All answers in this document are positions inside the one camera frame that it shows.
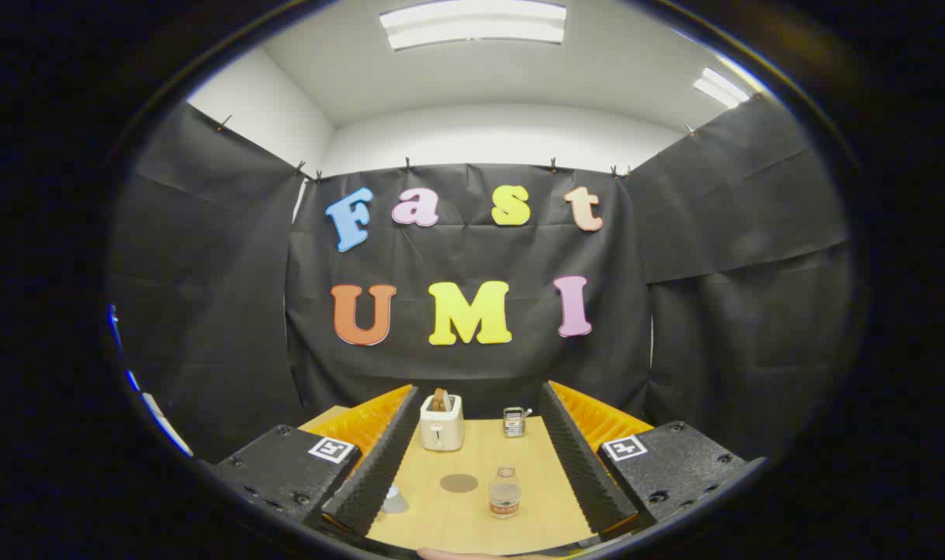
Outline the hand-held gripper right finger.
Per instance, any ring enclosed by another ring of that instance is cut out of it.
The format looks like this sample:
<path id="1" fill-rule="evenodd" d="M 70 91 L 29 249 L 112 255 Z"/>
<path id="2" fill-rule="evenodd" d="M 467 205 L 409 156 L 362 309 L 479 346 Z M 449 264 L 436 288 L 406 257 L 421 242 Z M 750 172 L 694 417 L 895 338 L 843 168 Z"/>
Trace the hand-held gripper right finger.
<path id="1" fill-rule="evenodd" d="M 652 426 L 549 380 L 544 426 L 590 530 L 615 537 L 681 517 L 766 464 L 687 422 Z"/>

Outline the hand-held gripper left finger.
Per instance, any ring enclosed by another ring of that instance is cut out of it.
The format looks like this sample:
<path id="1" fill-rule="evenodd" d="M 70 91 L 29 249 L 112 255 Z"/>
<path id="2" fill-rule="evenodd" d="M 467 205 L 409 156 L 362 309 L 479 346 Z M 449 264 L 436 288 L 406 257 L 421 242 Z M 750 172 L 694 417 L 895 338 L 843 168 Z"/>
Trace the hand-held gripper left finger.
<path id="1" fill-rule="evenodd" d="M 280 519 L 336 536 L 365 536 L 394 484 L 416 423 L 418 390 L 404 385 L 311 430 L 277 425 L 212 473 Z"/>

